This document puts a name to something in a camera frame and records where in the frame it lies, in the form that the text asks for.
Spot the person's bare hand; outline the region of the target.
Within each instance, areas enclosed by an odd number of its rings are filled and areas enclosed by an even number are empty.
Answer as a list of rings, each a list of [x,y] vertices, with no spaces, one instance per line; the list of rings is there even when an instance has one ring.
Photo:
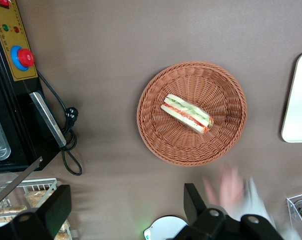
[[[244,180],[237,167],[224,167],[221,171],[219,193],[213,185],[203,179],[205,194],[210,204],[223,207],[226,211],[238,206],[244,198]]]

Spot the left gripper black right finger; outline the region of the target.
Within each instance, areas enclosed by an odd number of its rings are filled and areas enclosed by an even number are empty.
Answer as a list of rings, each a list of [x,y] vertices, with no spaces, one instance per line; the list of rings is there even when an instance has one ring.
[[[207,207],[192,183],[184,184],[185,240],[281,240],[264,217],[245,214],[239,221],[216,207]]]

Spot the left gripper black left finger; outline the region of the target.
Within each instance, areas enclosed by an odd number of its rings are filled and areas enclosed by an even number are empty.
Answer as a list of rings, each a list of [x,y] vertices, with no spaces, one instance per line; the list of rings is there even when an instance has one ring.
[[[72,209],[70,185],[60,185],[38,209],[25,210],[0,227],[0,240],[52,240]]]

